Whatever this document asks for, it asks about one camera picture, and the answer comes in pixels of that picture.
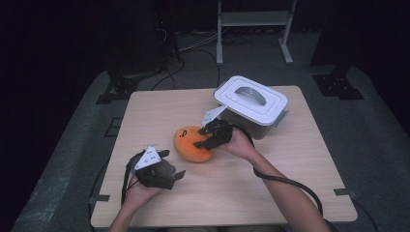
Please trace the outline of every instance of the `white metal stand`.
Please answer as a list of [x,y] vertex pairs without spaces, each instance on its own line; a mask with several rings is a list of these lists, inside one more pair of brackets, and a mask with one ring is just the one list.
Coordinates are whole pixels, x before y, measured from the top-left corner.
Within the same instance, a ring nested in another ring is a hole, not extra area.
[[292,0],[289,11],[277,12],[233,12],[223,13],[221,9],[221,0],[218,1],[218,41],[217,41],[217,64],[222,65],[222,27],[224,26],[274,26],[284,25],[285,30],[283,38],[278,39],[280,49],[283,53],[286,64],[293,64],[293,59],[287,48],[287,39],[289,36],[290,26],[292,24],[293,14],[295,12],[296,1]]

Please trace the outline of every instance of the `white lid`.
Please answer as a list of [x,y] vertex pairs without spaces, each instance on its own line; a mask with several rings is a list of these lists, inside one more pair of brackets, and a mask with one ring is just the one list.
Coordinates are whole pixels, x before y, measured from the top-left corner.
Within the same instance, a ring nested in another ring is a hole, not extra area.
[[270,126],[287,105],[278,91],[243,76],[235,75],[214,93],[220,104],[261,126]]

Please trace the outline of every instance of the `orange ball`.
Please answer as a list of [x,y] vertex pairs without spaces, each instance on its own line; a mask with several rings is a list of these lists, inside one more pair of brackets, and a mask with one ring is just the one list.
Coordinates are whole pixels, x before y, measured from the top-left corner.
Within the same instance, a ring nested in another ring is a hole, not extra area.
[[193,143],[204,141],[211,136],[211,134],[200,134],[198,132],[200,129],[200,127],[184,127],[175,132],[175,150],[185,160],[203,162],[212,157],[212,151],[205,148],[198,149],[193,145]]

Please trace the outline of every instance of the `light wood tabletop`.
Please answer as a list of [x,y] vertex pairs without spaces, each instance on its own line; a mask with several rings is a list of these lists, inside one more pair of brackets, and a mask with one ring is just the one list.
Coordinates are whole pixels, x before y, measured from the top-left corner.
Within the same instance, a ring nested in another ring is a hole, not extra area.
[[[289,179],[311,188],[329,221],[353,221],[357,212],[344,189],[337,168],[297,86],[275,86],[288,98],[286,118],[261,140],[256,149]],[[214,89],[135,92],[127,107],[91,222],[109,227],[121,206],[126,164],[148,146],[170,150],[166,160],[187,170],[173,190],[165,189],[133,217],[135,227],[281,224],[286,220],[245,160],[224,151],[203,163],[182,159],[173,146],[175,132],[199,126],[205,111],[218,107]]]

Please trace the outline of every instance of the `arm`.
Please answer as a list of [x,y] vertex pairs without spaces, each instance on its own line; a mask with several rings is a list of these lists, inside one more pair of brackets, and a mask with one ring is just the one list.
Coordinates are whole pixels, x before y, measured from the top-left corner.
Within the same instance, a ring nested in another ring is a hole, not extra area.
[[135,212],[160,191],[160,188],[146,188],[142,186],[137,183],[135,175],[132,175],[124,204],[121,206],[117,217],[112,221],[108,231],[128,231]]
[[[221,145],[220,148],[247,160],[262,174],[285,177],[253,148],[248,138],[239,130],[234,130],[231,141]],[[275,181],[263,180],[263,182],[295,231],[330,231],[316,206],[299,188]]]

